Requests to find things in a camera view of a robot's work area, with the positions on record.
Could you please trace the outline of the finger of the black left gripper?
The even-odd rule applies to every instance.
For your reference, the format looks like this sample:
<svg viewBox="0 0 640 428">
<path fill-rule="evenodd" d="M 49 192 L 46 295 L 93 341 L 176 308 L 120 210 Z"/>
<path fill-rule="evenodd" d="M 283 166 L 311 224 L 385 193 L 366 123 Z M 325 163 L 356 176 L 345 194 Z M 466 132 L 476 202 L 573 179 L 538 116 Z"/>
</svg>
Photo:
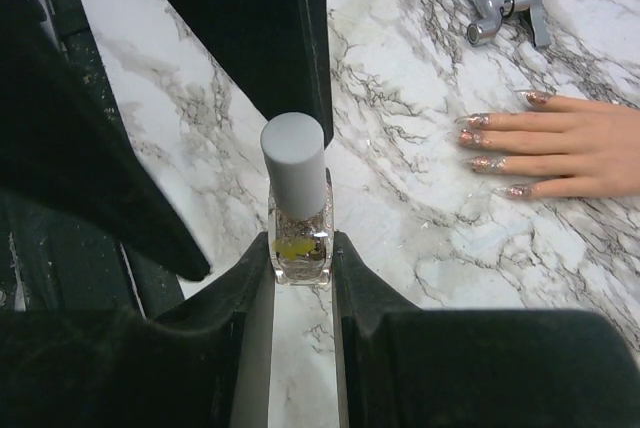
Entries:
<svg viewBox="0 0 640 428">
<path fill-rule="evenodd" d="M 327 0 L 168 1 L 266 119 L 302 112 L 332 141 Z"/>
<path fill-rule="evenodd" d="M 187 280 L 209 273 L 182 219 L 27 0 L 1 0 L 1 185 L 94 224 Z"/>
</svg>

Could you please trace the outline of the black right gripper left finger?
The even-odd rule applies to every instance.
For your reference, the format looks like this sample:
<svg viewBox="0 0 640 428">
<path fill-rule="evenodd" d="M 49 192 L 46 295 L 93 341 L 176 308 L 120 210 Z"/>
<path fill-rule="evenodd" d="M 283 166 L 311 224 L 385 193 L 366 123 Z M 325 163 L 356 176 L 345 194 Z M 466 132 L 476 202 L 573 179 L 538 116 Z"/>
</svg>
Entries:
<svg viewBox="0 0 640 428">
<path fill-rule="evenodd" d="M 126 310 L 3 312 L 5 427 L 263 427 L 274 280 L 258 235 L 154 320 Z"/>
</svg>

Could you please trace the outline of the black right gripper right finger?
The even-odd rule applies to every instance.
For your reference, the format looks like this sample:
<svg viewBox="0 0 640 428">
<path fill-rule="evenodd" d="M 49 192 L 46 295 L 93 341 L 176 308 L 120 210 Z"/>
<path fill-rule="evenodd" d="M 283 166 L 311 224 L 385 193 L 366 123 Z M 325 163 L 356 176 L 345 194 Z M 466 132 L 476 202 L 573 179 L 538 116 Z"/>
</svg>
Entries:
<svg viewBox="0 0 640 428">
<path fill-rule="evenodd" d="M 334 238 L 343 427 L 635 427 L 639 370 L 613 325 L 573 309 L 423 310 Z"/>
</svg>

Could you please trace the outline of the white nail polish cap brush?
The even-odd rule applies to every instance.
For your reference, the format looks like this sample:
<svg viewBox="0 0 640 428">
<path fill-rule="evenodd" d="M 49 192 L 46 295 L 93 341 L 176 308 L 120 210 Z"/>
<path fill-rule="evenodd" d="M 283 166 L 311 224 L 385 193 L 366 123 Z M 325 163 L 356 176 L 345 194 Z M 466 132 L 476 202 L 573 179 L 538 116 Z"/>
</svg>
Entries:
<svg viewBox="0 0 640 428">
<path fill-rule="evenodd" d="M 295 220 L 320 212 L 327 197 L 321 125 L 304 113 L 283 113 L 265 125 L 260 145 L 281 211 Z"/>
</svg>

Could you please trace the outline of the glitter nail polish bottle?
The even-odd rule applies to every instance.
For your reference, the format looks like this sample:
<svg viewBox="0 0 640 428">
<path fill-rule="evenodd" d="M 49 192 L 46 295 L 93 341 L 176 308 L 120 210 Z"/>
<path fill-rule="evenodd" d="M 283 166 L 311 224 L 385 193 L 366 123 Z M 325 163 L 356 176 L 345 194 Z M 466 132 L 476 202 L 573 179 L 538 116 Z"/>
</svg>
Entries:
<svg viewBox="0 0 640 428">
<path fill-rule="evenodd" d="M 326 169 L 327 198 L 321 211 L 304 220 L 282 212 L 272 190 L 268 201 L 271 266 L 281 285 L 326 285 L 331 280 L 334 247 L 334 200 L 331 173 Z"/>
</svg>

